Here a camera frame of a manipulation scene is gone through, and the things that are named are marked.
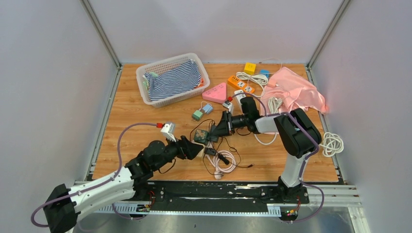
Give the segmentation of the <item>white power strip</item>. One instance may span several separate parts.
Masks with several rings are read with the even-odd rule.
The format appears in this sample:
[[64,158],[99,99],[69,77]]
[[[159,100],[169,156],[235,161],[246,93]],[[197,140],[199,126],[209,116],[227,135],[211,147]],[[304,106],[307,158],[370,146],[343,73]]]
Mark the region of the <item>white power strip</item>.
[[241,102],[240,100],[245,98],[246,95],[244,94],[243,90],[236,90],[234,91],[235,99],[237,100],[238,106],[241,108]]

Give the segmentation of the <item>green patterned cube socket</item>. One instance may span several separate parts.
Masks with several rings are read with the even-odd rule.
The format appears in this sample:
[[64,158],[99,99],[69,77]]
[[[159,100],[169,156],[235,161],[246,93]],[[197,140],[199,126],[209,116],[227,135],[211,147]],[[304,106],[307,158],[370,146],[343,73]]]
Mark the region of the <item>green patterned cube socket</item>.
[[209,143],[209,132],[206,130],[197,129],[193,140],[196,143],[207,145]]

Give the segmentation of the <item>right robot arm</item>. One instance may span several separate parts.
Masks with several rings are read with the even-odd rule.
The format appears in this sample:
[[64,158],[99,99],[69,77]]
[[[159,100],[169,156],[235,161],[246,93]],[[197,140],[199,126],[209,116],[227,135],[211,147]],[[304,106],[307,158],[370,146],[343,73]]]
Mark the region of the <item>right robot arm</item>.
[[224,111],[211,135],[230,136],[242,127],[253,134],[278,133],[287,152],[287,160],[278,178],[277,195],[282,202],[291,202],[302,190],[302,176],[308,159],[320,149],[320,132],[301,108],[263,116],[252,96],[242,98],[240,105],[242,114],[234,116],[229,111]]

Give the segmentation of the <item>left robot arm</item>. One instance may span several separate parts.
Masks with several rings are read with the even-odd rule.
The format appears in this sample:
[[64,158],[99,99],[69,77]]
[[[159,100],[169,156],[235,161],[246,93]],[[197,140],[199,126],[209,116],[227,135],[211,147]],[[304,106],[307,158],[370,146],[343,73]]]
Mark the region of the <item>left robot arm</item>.
[[148,197],[147,181],[175,158],[194,159],[204,151],[204,145],[190,142],[185,136],[177,141],[152,141],[137,157],[115,171],[92,182],[66,187],[56,186],[43,211],[52,233],[65,233],[94,211],[117,201]]

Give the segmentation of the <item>blue plug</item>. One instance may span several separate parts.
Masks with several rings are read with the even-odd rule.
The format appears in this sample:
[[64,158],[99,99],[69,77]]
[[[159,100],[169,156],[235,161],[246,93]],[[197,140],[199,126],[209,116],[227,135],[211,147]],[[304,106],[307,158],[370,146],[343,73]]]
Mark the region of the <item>blue plug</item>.
[[208,103],[208,104],[206,104],[205,106],[203,106],[203,107],[201,108],[201,111],[202,111],[204,114],[208,115],[208,114],[210,114],[210,113],[213,111],[213,106]]

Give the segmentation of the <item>beige wooden cube socket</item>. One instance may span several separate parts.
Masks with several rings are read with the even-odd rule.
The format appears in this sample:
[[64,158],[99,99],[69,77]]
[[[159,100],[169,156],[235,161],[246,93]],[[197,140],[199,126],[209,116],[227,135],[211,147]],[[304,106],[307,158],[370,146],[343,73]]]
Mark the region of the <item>beige wooden cube socket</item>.
[[198,152],[196,158],[202,158],[202,157],[204,156],[204,154],[205,154],[205,148],[206,148],[206,146],[203,145],[203,144],[201,144],[201,146],[202,146],[202,148],[201,148],[200,151]]

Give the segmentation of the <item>green plug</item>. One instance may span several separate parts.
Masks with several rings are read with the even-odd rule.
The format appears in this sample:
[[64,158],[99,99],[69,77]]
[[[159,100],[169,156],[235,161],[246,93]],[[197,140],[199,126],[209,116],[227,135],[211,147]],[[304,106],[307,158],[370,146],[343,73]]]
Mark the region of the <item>green plug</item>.
[[196,110],[193,114],[192,114],[192,119],[196,120],[196,121],[200,121],[201,118],[203,117],[204,113],[201,110]]

